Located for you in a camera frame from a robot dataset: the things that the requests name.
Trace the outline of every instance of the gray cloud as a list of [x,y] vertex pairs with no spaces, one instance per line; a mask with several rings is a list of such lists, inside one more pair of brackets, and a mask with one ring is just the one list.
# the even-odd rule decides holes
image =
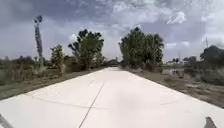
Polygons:
[[47,57],[56,44],[71,54],[69,38],[84,28],[102,32],[106,57],[121,57],[118,42],[136,26],[161,34],[168,44],[164,60],[179,50],[182,56],[199,55],[206,37],[210,44],[223,46],[223,7],[222,0],[3,0],[0,57],[36,55],[32,20],[39,14],[44,17],[41,33]]

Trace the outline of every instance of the road surface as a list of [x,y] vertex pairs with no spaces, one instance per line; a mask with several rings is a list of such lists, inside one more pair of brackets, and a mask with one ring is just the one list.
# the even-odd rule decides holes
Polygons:
[[2,100],[0,113],[14,128],[224,128],[223,109],[118,68]]

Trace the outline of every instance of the distant tree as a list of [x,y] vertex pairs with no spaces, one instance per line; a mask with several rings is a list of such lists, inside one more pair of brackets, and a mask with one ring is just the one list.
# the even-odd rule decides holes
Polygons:
[[43,17],[41,15],[37,16],[34,19],[35,23],[35,39],[36,39],[36,44],[37,44],[37,52],[39,55],[39,63],[40,67],[43,67],[44,65],[44,60],[43,60],[43,47],[42,47],[42,40],[41,40],[41,34],[40,34],[40,29],[39,25],[43,21]]
[[144,34],[140,28],[132,29],[119,43],[123,63],[140,66],[150,63],[156,66],[162,61],[163,39],[158,34]]
[[84,66],[85,69],[90,69],[94,59],[101,54],[104,39],[98,32],[89,32],[87,29],[80,31],[77,41],[69,44],[68,47],[72,50],[77,61]]
[[176,58],[173,58],[172,62],[176,62]]
[[185,57],[183,61],[187,62],[188,65],[194,65],[197,62],[196,56]]
[[176,58],[176,63],[178,63],[179,62],[179,59],[178,58]]
[[224,50],[217,46],[210,46],[206,48],[200,55],[204,63],[209,64],[211,67],[224,66]]
[[57,45],[54,48],[51,48],[51,66],[58,70],[58,74],[61,76],[63,74],[63,52],[62,46]]

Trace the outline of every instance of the dry grass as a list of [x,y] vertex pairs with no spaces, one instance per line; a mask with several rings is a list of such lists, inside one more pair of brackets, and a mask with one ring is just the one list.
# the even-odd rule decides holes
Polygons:
[[7,84],[4,86],[0,86],[0,100],[6,99],[15,95],[19,95],[22,93],[26,93],[32,90],[36,90],[51,84],[55,84],[58,82],[62,82],[68,79],[72,79],[78,76],[82,76],[91,72],[94,72],[98,69],[94,69],[91,71],[82,71],[82,72],[73,72],[69,74],[65,74],[62,77],[43,77],[37,78],[34,80],[23,81],[21,83]]
[[174,76],[162,75],[148,71],[138,72],[135,74],[146,79],[185,93],[199,100],[214,104],[224,108],[224,87],[196,82],[192,79],[180,79]]

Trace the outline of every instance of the pavement crack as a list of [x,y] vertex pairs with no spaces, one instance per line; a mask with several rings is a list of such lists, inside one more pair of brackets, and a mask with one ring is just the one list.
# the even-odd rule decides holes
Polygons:
[[85,120],[86,120],[86,118],[87,118],[87,116],[88,116],[88,114],[89,114],[90,110],[93,108],[93,105],[94,105],[94,103],[95,103],[95,101],[96,101],[97,97],[99,96],[99,94],[100,94],[100,92],[101,92],[102,88],[104,87],[104,84],[105,84],[105,82],[103,82],[103,84],[102,84],[102,86],[101,86],[100,90],[98,91],[98,93],[97,93],[97,95],[96,95],[95,99],[93,100],[93,102],[92,102],[91,106],[89,107],[89,110],[87,111],[87,113],[86,113],[86,115],[85,115],[84,119],[82,120],[81,124],[79,125],[79,128],[81,128],[81,127],[82,127],[82,125],[83,125],[83,123],[85,122]]

